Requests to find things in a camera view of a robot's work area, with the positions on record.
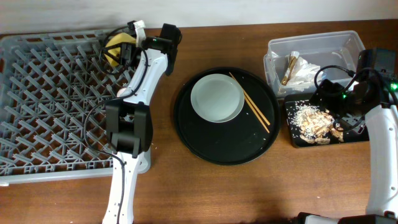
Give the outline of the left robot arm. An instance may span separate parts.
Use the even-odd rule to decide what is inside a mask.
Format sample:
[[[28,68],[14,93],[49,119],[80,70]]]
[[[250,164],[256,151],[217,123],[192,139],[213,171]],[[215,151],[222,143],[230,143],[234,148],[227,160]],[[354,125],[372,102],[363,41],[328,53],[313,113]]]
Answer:
[[[113,158],[109,202],[103,223],[133,223],[137,176],[150,168],[153,125],[150,101],[162,75],[174,70],[182,33],[164,24],[160,35],[148,37],[143,21],[113,30],[104,40],[99,58],[120,75],[134,74],[117,96],[104,103],[106,139]]]

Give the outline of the yellow bowl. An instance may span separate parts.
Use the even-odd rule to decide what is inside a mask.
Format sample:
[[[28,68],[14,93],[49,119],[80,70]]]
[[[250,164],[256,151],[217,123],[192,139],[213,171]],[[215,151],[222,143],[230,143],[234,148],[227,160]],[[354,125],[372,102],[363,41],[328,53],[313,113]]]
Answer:
[[[111,48],[111,46],[114,46],[116,44],[120,44],[122,42],[127,42],[127,43],[130,43],[130,44],[136,44],[136,39],[133,36],[131,36],[131,35],[125,33],[125,32],[119,33],[119,34],[115,35],[113,38],[111,38],[111,40],[106,44],[105,47],[108,48],[107,49],[107,53],[109,53],[110,55],[116,57],[116,60],[113,59],[112,57],[110,57],[107,54],[105,55],[105,57],[106,57],[107,61],[110,63],[110,65],[112,67],[116,67],[116,66],[119,65],[119,56],[120,56],[120,53],[121,53],[121,48],[120,47]]]

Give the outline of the grey plate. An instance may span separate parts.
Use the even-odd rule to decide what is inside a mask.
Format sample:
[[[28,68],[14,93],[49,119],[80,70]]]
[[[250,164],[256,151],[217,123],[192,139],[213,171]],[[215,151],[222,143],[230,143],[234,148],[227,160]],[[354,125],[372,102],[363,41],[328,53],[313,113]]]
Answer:
[[[240,114],[245,103],[240,84],[220,73],[200,78],[192,88],[190,101],[196,114],[212,123],[231,121]]]

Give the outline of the wooden chopstick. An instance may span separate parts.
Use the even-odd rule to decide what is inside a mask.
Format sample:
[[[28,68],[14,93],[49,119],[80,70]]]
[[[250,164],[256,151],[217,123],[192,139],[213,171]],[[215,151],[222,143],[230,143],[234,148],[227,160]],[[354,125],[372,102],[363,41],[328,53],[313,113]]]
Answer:
[[[255,117],[257,118],[257,120],[260,122],[260,124],[262,125],[262,127],[266,130],[266,132],[269,134],[270,131],[267,128],[267,126],[264,124],[262,118],[259,116],[259,114],[257,113],[257,111],[255,110],[255,108],[253,107],[253,105],[249,102],[248,98],[245,96],[244,97],[245,102],[249,105],[250,109],[252,110],[252,112],[254,113]]]
[[[246,93],[245,89],[240,85],[241,89],[243,90],[244,93],[244,97],[246,96],[249,100],[249,102],[253,105],[253,107],[255,108],[255,110],[257,111],[257,113],[259,114],[259,116],[262,118],[264,124],[267,126],[270,126],[271,123],[269,122],[269,120],[265,117],[265,115],[260,111],[260,109],[257,107],[257,105],[254,103],[254,101],[251,99],[251,97]]]

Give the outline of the pink cup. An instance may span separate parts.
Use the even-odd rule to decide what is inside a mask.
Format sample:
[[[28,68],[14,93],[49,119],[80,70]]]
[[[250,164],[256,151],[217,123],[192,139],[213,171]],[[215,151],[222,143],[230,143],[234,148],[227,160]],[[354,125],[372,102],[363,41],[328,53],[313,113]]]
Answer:
[[[122,94],[123,94],[125,91],[126,91],[126,88],[121,88],[120,90],[118,90],[116,96],[117,96],[117,97],[121,97]]]

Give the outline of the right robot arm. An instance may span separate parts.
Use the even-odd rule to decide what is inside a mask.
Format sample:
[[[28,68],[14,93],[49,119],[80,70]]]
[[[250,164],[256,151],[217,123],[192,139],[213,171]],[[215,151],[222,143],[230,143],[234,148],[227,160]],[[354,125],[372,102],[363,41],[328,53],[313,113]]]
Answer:
[[[371,150],[371,191],[364,215],[328,218],[299,213],[293,223],[397,223],[397,52],[374,48],[359,53],[351,81],[342,86],[314,81],[311,102],[336,117],[360,116],[368,130]]]

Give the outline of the food scraps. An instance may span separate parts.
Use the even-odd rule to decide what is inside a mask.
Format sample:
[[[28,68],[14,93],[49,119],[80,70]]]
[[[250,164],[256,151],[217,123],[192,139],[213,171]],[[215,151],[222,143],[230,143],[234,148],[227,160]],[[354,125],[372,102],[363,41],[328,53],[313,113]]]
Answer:
[[[335,123],[328,110],[318,106],[296,104],[293,112],[289,112],[290,130],[293,140],[301,140],[310,145],[330,144],[332,139],[344,142],[344,135],[339,123]]]

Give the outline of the white napkin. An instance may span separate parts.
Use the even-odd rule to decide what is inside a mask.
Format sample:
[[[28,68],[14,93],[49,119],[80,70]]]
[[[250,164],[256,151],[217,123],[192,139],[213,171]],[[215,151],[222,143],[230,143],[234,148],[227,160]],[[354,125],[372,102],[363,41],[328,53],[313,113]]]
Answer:
[[[305,90],[307,88],[314,86],[314,79],[317,72],[320,71],[321,67],[319,65],[315,65],[309,63],[307,60],[302,58],[298,51],[292,51],[289,55],[296,56],[297,61],[290,74],[290,79],[288,80],[286,86],[292,88],[293,90]]]

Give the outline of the gold foil wrapper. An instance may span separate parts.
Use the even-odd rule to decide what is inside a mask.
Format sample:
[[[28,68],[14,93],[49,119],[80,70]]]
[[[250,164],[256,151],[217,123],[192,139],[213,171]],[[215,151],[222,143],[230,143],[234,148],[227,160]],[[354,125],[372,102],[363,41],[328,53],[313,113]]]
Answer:
[[[292,70],[293,70],[293,68],[294,68],[294,66],[296,64],[296,61],[297,61],[297,57],[296,56],[290,56],[290,58],[289,58],[289,66],[287,67],[287,69],[285,71],[285,74],[284,74],[284,77],[283,77],[283,79],[281,81],[282,85],[286,85],[288,80],[290,79],[290,74],[292,73]]]

